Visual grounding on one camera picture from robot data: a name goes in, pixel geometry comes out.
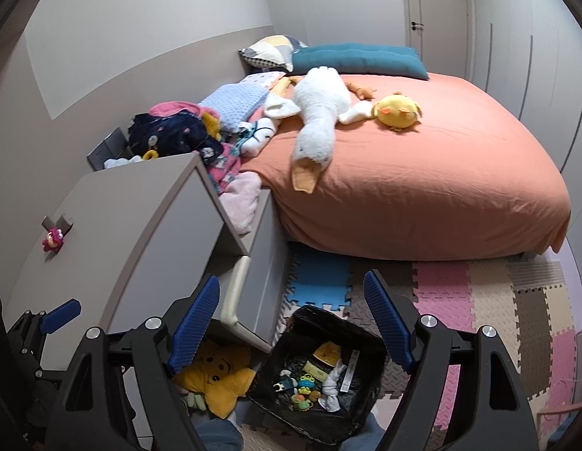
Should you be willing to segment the white barcode paper box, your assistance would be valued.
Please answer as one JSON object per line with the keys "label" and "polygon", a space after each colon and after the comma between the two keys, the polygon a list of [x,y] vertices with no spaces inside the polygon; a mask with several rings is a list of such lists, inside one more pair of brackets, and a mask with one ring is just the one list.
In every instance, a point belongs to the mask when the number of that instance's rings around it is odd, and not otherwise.
{"label": "white barcode paper box", "polygon": [[360,351],[358,349],[354,349],[353,352],[351,353],[351,357],[349,359],[345,374],[344,374],[344,378],[342,381],[342,384],[340,386],[339,391],[341,393],[348,393],[350,390],[350,386],[353,380],[353,376],[355,373],[355,369],[357,367],[357,362],[360,356]]}

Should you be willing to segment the white cloth towel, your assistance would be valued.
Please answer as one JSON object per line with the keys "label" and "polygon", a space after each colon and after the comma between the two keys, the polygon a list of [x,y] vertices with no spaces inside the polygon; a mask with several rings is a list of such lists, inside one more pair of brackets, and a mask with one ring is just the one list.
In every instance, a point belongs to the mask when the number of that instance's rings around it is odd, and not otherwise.
{"label": "white cloth towel", "polygon": [[338,398],[338,382],[345,369],[346,365],[339,359],[321,387],[321,397],[318,398],[318,404],[327,412],[337,412],[341,408]]}

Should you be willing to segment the yellow plastic wrapper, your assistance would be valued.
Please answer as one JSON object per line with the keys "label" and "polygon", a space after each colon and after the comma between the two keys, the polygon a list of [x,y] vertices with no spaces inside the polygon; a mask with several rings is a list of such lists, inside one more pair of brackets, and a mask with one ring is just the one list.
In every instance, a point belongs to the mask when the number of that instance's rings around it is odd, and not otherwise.
{"label": "yellow plastic wrapper", "polygon": [[339,359],[341,359],[341,347],[332,341],[323,343],[307,359],[302,372],[311,374],[314,379],[324,383]]}

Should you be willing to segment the yellow plastic toy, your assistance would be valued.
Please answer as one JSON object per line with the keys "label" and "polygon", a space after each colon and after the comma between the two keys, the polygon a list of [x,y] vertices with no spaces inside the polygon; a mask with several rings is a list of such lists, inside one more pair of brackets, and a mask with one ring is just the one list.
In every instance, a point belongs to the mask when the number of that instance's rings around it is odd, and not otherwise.
{"label": "yellow plastic toy", "polygon": [[298,380],[298,392],[302,394],[309,394],[314,389],[315,379],[311,374],[304,374]]}

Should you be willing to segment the green orange plastic toy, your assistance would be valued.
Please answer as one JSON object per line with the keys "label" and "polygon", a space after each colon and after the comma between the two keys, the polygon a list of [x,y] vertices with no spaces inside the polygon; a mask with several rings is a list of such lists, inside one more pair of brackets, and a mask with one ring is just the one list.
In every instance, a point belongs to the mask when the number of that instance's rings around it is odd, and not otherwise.
{"label": "green orange plastic toy", "polygon": [[321,392],[316,389],[300,387],[291,397],[291,409],[294,411],[309,411],[321,398]]}

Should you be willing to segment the black trash bin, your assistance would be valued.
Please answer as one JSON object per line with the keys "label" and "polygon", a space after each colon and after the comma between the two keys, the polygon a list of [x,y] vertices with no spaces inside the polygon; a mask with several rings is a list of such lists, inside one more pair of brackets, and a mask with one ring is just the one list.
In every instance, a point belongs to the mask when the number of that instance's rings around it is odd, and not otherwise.
{"label": "black trash bin", "polygon": [[380,337],[326,310],[302,306],[247,396],[305,438],[339,446],[367,421],[386,362]]}

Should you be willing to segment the pink small toy figure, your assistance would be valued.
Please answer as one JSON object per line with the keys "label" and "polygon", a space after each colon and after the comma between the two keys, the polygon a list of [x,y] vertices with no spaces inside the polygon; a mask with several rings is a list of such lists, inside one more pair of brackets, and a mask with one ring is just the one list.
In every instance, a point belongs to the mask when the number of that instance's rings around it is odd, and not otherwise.
{"label": "pink small toy figure", "polygon": [[64,245],[63,230],[53,227],[47,230],[44,240],[42,240],[42,248],[45,253],[58,253]]}

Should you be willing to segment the yellow star plush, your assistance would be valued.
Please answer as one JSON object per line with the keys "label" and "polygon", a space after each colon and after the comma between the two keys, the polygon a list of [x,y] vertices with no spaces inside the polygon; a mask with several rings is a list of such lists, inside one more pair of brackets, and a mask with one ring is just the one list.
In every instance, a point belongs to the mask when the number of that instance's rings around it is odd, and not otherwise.
{"label": "yellow star plush", "polygon": [[246,396],[256,375],[250,361],[248,345],[208,338],[199,345],[191,364],[174,376],[173,382],[200,396],[206,409],[217,418],[227,418],[237,400]]}

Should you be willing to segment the orange covered bed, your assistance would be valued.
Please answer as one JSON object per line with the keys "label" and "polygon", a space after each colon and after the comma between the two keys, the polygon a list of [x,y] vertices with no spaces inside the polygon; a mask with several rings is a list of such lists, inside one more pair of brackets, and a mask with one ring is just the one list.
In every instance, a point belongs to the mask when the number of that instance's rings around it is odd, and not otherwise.
{"label": "orange covered bed", "polygon": [[571,206],[553,160],[508,110],[455,76],[358,78],[379,97],[415,100],[421,121],[392,132],[374,120],[336,129],[314,192],[296,191],[302,122],[285,119],[243,162],[271,191],[289,235],[329,253],[399,261],[491,259],[560,250]]}

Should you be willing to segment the pink fluffy cloth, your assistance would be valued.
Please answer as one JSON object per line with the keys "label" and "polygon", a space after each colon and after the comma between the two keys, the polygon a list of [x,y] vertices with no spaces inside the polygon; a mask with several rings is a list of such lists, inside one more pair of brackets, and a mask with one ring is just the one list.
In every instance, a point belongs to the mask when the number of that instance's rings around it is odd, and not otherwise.
{"label": "pink fluffy cloth", "polygon": [[260,193],[261,177],[255,172],[246,171],[239,173],[220,195],[224,211],[240,236],[251,230]]}

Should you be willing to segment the navy blue patterned blanket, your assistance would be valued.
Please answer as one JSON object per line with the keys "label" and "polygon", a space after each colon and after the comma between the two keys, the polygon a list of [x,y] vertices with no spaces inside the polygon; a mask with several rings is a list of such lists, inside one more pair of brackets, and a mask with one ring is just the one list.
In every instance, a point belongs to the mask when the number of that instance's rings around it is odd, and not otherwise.
{"label": "navy blue patterned blanket", "polygon": [[224,152],[223,144],[208,133],[202,120],[186,110],[168,117],[138,114],[128,127],[128,136],[132,153],[150,159],[198,152],[208,166]]}

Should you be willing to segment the pink garment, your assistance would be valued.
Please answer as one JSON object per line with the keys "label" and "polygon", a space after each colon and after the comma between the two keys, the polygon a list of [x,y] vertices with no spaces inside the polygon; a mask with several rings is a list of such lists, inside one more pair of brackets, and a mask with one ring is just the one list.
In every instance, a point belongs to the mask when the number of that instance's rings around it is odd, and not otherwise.
{"label": "pink garment", "polygon": [[148,110],[148,114],[155,117],[169,117],[182,111],[189,112],[192,115],[201,118],[203,108],[200,105],[191,102],[169,101],[153,105]]}

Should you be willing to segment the white small plush doll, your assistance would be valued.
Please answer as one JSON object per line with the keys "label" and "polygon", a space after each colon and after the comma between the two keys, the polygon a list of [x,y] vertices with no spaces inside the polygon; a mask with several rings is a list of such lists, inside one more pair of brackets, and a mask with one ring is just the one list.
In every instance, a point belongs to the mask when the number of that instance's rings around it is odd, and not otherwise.
{"label": "white small plush doll", "polygon": [[238,127],[236,147],[241,157],[254,158],[275,136],[281,121],[261,117],[252,122],[241,122]]}

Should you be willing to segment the yellow chick plush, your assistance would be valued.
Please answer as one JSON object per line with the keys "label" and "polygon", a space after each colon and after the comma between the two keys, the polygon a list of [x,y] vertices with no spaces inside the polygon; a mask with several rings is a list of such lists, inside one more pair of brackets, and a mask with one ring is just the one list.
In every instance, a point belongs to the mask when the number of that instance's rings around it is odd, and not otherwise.
{"label": "yellow chick plush", "polygon": [[371,115],[382,125],[403,132],[420,122],[423,111],[415,100],[402,93],[395,93],[374,103]]}

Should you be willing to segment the light blue knitted blanket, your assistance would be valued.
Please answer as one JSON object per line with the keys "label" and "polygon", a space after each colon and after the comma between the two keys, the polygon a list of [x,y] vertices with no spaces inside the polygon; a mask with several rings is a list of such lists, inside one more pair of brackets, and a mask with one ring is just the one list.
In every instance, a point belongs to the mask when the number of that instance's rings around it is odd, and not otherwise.
{"label": "light blue knitted blanket", "polygon": [[199,105],[215,110],[220,115],[222,133],[235,133],[238,126],[265,103],[271,88],[284,76],[282,71],[250,74],[239,83],[219,86]]}

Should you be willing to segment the white goose plush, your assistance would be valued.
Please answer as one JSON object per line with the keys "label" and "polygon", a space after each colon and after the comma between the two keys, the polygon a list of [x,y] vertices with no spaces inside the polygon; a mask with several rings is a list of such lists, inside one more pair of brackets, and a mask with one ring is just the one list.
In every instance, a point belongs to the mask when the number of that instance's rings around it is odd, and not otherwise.
{"label": "white goose plush", "polygon": [[282,120],[299,116],[291,159],[291,180],[296,191],[312,194],[321,174],[330,166],[335,150],[336,125],[371,116],[374,89],[342,79],[333,67],[312,68],[301,79],[291,77],[292,97],[271,93],[265,100],[265,116]]}

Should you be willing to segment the white wardrobe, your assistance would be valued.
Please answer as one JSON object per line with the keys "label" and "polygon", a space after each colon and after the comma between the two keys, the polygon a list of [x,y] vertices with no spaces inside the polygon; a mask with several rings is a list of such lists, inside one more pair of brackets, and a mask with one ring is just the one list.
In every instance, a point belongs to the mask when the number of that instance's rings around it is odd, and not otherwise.
{"label": "white wardrobe", "polygon": [[544,147],[582,220],[582,29],[562,0],[473,5],[473,82]]}

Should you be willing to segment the teal long pillow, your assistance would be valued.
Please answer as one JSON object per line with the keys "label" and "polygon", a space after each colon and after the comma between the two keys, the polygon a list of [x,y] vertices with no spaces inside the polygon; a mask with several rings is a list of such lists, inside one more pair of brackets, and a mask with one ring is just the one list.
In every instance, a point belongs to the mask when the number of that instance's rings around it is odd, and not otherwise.
{"label": "teal long pillow", "polygon": [[292,63],[295,74],[307,74],[314,67],[327,66],[340,74],[429,79],[420,55],[410,47],[358,43],[311,46],[295,53]]}

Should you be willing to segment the checkered white pillow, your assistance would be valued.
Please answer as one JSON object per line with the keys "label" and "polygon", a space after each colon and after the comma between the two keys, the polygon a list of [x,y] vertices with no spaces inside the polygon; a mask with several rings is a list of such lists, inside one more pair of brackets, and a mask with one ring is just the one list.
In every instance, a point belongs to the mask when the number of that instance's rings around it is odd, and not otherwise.
{"label": "checkered white pillow", "polygon": [[260,39],[239,51],[241,58],[252,68],[261,71],[293,71],[293,55],[306,45],[286,35],[273,35]]}

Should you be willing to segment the room door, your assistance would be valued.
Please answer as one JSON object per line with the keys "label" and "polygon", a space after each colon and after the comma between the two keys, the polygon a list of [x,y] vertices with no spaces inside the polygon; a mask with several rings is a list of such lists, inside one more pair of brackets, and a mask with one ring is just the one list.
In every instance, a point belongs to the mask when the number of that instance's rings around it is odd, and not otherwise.
{"label": "room door", "polygon": [[430,73],[468,78],[470,0],[404,0],[406,42]]}

